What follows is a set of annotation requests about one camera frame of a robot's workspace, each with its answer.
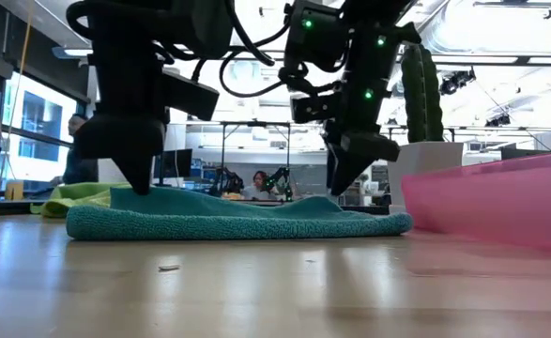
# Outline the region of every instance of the plastic bin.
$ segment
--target plastic bin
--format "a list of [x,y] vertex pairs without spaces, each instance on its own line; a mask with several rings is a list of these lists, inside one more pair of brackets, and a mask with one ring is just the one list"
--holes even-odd
[[415,228],[551,250],[551,154],[406,176]]

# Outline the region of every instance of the table surface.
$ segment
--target table surface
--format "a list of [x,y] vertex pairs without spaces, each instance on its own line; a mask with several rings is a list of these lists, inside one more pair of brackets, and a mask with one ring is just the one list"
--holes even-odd
[[419,233],[78,242],[0,217],[0,337],[549,338],[551,253]]

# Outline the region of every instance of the white pot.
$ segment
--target white pot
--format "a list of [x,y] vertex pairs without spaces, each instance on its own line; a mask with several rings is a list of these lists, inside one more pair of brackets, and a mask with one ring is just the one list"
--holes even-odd
[[404,175],[415,175],[461,166],[463,144],[457,142],[418,142],[400,147],[398,161],[388,162],[391,206],[390,215],[405,212],[401,189]]

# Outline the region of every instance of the microfiber cloth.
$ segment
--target microfiber cloth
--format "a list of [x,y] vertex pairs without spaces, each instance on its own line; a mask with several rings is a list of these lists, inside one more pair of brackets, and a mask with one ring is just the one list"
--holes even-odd
[[43,217],[65,218],[71,207],[75,206],[110,206],[110,189],[129,187],[127,184],[77,183],[56,187],[50,198],[41,207],[31,205],[31,213]]
[[81,240],[290,239],[401,235],[408,214],[376,217],[343,211],[325,197],[280,207],[258,207],[198,192],[111,189],[110,208],[72,207],[67,233]]

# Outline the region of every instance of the green plant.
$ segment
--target green plant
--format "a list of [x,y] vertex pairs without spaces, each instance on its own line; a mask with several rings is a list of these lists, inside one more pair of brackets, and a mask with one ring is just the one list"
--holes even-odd
[[439,82],[432,54],[422,45],[405,49],[401,62],[408,142],[444,141]]

